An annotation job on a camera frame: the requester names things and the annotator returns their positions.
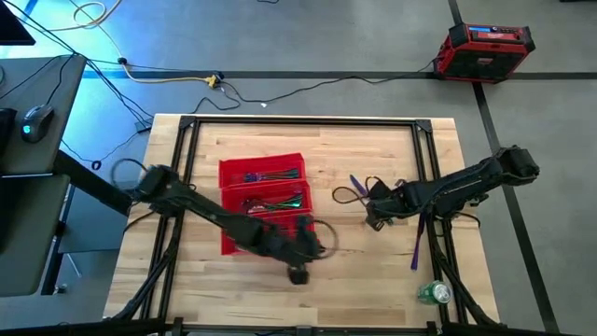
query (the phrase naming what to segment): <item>black desk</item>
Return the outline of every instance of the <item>black desk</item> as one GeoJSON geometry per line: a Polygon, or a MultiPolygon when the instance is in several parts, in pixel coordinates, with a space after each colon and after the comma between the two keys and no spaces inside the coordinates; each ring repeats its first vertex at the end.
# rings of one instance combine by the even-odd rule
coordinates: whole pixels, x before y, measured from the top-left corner
{"type": "MultiPolygon", "coordinates": [[[[49,59],[0,60],[0,66],[5,71],[0,96],[37,71],[49,59]]],[[[60,68],[67,59],[65,56],[52,61],[36,76],[0,100],[0,107],[16,109],[19,120],[33,106],[45,104],[59,82],[60,68]]],[[[0,214],[0,221],[10,221],[8,225],[11,228],[8,245],[5,244],[5,252],[0,254],[0,297],[35,292],[48,260],[48,253],[48,270],[42,282],[41,294],[51,294],[62,263],[62,253],[82,251],[81,244],[92,241],[92,237],[83,240],[82,235],[86,231],[89,235],[101,231],[102,227],[91,231],[80,225],[85,222],[81,218],[85,215],[96,216],[96,211],[86,213],[82,209],[70,207],[73,219],[68,218],[70,202],[73,206],[81,204],[80,201],[73,201],[76,197],[69,198],[64,213],[59,217],[69,183],[76,187],[73,193],[87,196],[87,203],[90,199],[95,201],[92,199],[94,198],[112,208],[108,220],[120,219],[120,225],[113,225],[111,231],[102,231],[102,234],[115,236],[118,231],[121,234],[126,225],[131,198],[59,150],[84,67],[85,60],[82,57],[74,57],[64,67],[62,84],[50,102],[55,115],[48,135],[37,144],[25,143],[21,140],[20,125],[17,123],[10,136],[7,151],[0,160],[0,172],[4,176],[2,184],[6,186],[0,189],[0,197],[14,196],[15,199],[11,201],[16,203],[14,206],[3,207],[4,212],[0,214]],[[56,243],[50,250],[54,236],[56,243]],[[63,238],[67,243],[64,246],[61,245],[63,238]]]]}

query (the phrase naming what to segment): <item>gray floor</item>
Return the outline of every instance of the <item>gray floor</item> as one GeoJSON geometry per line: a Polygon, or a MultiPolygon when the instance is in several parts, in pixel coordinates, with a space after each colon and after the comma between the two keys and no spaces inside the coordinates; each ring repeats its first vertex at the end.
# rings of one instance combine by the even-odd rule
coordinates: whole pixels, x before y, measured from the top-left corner
{"type": "MultiPolygon", "coordinates": [[[[537,50],[524,72],[597,71],[597,2],[557,0],[458,0],[465,21],[529,25],[537,50]]],[[[33,12],[47,26],[67,20],[72,6],[40,1],[33,12]]],[[[250,0],[148,3],[125,0],[105,23],[125,56],[145,65],[226,70],[409,71],[437,53],[451,26],[446,1],[438,0],[281,0],[276,6],[250,0]]],[[[98,30],[61,33],[91,58],[114,60],[109,41],[98,30]]],[[[4,49],[8,57],[63,53],[40,36],[34,48],[4,49]]],[[[232,80],[247,97],[267,98],[316,80],[232,80]]],[[[226,105],[220,92],[201,83],[142,85],[114,83],[150,113],[194,110],[203,96],[226,105]]],[[[495,127],[504,145],[528,147],[542,168],[540,178],[517,189],[548,293],[562,331],[592,332],[597,277],[591,246],[597,239],[590,213],[597,179],[591,177],[595,81],[508,81],[484,86],[495,127]]],[[[204,106],[204,113],[216,113],[204,106]]],[[[238,114],[397,116],[456,118],[467,164],[490,154],[470,84],[397,80],[380,86],[342,82],[262,107],[243,105],[238,114]]],[[[85,158],[97,158],[134,132],[134,118],[98,79],[84,79],[65,139],[85,158]],[[107,136],[105,129],[110,128],[107,136]]],[[[143,158],[146,135],[135,138],[104,163],[143,158]]],[[[133,168],[120,178],[134,179],[133,168]]],[[[512,327],[542,329],[501,190],[479,208],[481,234],[502,320],[512,327]]],[[[0,328],[81,322],[101,318],[116,253],[76,256],[78,279],[64,264],[64,296],[0,300],[0,328]]]]}

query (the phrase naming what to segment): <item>wooden tabletop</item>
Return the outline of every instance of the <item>wooden tabletop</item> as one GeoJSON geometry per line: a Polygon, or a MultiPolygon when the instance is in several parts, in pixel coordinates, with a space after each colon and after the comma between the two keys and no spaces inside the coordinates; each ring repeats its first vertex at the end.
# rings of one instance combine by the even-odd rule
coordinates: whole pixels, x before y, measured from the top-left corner
{"type": "MultiPolygon", "coordinates": [[[[155,117],[145,165],[170,164],[179,119],[180,115],[155,117]]],[[[431,120],[441,173],[464,168],[454,120],[431,120]]],[[[180,172],[186,161],[188,138],[180,172]]],[[[199,193],[219,202],[220,160],[293,152],[300,152],[306,162],[313,214],[336,228],[340,250],[330,259],[308,265],[308,285],[293,286],[281,262],[247,255],[221,256],[220,230],[187,212],[168,320],[181,316],[185,324],[384,328],[423,328],[426,321],[438,322],[437,307],[416,299],[417,288],[433,281],[426,234],[419,270],[410,270],[417,217],[375,232],[365,224],[366,211],[360,203],[341,205],[331,198],[334,188],[351,186],[349,174],[360,180],[376,175],[388,185],[398,178],[418,179],[410,130],[390,126],[202,123],[191,183],[199,193]]],[[[146,205],[137,205],[130,221],[146,212],[146,205]]],[[[105,315],[120,311],[146,279],[158,219],[153,216],[143,220],[126,233],[105,315]]],[[[331,237],[326,228],[316,227],[316,231],[322,244],[329,245],[331,237]]],[[[497,320],[477,224],[457,218],[452,234],[463,282],[485,312],[497,320]]],[[[157,314],[160,287],[161,282],[152,316],[157,314]]],[[[450,312],[455,320],[453,304],[450,312]]]]}

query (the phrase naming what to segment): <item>computer mouse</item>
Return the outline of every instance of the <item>computer mouse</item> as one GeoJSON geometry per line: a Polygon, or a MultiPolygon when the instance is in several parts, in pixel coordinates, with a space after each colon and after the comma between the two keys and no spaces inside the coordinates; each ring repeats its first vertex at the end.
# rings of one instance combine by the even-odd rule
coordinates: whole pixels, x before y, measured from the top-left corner
{"type": "Polygon", "coordinates": [[[21,120],[21,138],[30,144],[39,142],[48,134],[49,125],[54,118],[54,108],[50,105],[36,106],[21,120]]]}

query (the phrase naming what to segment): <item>computer monitor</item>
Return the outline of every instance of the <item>computer monitor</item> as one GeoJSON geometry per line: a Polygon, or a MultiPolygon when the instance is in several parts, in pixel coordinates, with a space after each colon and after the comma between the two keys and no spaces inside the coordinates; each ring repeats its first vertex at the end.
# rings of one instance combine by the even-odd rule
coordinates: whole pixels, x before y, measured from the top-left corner
{"type": "Polygon", "coordinates": [[[0,1],[0,46],[32,46],[35,40],[12,14],[4,1],[0,1]]]}

